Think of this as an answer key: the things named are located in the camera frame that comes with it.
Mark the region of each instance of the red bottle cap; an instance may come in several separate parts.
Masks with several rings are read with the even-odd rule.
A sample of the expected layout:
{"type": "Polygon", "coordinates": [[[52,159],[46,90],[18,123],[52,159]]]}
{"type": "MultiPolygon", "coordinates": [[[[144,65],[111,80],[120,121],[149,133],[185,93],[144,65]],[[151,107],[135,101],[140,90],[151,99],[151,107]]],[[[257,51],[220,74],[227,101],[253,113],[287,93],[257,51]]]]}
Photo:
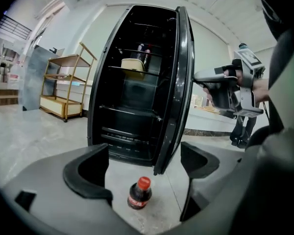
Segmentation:
{"type": "Polygon", "coordinates": [[[148,177],[140,177],[137,186],[142,190],[148,190],[150,187],[150,179],[148,177]]]}

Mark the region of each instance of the gray floor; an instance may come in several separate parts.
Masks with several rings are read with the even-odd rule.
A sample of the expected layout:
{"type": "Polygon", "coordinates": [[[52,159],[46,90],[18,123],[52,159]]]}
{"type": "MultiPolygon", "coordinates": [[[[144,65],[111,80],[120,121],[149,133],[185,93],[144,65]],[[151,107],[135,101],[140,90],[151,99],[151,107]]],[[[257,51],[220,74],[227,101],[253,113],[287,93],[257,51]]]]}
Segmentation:
{"type": "MultiPolygon", "coordinates": [[[[18,106],[0,106],[0,187],[32,162],[87,146],[87,119],[62,120],[40,110],[22,112],[18,106]]],[[[183,141],[236,149],[227,137],[190,137],[183,141]]],[[[158,234],[179,224],[188,177],[180,163],[180,149],[164,175],[154,176],[151,167],[110,161],[106,188],[114,196],[113,209],[144,234],[158,234]],[[148,176],[153,196],[139,211],[127,206],[129,187],[148,176]]]]}

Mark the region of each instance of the bottle label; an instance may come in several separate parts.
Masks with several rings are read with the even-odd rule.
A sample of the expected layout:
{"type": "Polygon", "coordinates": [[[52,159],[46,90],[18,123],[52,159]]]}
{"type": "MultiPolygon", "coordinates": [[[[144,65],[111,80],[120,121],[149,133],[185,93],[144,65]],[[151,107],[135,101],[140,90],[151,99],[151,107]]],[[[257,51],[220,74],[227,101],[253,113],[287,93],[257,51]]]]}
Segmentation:
{"type": "Polygon", "coordinates": [[[131,204],[135,205],[135,206],[139,206],[139,207],[143,207],[147,204],[148,201],[144,201],[144,202],[139,202],[134,200],[131,196],[128,197],[129,201],[131,202],[131,204]]]}

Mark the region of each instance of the ceiling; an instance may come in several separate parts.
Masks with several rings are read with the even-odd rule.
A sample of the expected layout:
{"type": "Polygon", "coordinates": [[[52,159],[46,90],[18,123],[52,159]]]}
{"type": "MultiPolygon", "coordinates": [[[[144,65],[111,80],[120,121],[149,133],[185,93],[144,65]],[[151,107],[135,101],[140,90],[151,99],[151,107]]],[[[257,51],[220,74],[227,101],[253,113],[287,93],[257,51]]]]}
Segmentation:
{"type": "MultiPolygon", "coordinates": [[[[74,8],[98,0],[63,1],[69,8],[74,8]]],[[[202,23],[222,39],[227,33],[227,38],[231,35],[239,42],[249,45],[253,51],[273,47],[276,43],[264,19],[260,0],[174,0],[174,2],[176,6],[186,6],[188,11],[191,8],[193,11],[201,12],[194,14],[193,18],[197,18],[197,22],[202,23]],[[216,24],[220,25],[219,31],[214,30],[216,24]]]]}

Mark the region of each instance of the black cable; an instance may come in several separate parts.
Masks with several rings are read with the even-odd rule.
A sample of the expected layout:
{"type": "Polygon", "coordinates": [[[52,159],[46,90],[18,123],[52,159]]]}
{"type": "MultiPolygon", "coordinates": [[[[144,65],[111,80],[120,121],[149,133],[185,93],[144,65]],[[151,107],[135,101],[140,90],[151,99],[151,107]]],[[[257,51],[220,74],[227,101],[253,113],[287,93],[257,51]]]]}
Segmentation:
{"type": "Polygon", "coordinates": [[[267,111],[267,107],[266,107],[265,102],[263,102],[263,105],[264,105],[264,109],[265,109],[265,112],[266,112],[266,115],[267,115],[267,118],[268,118],[268,121],[269,121],[269,115],[268,115],[268,111],[267,111]]]}

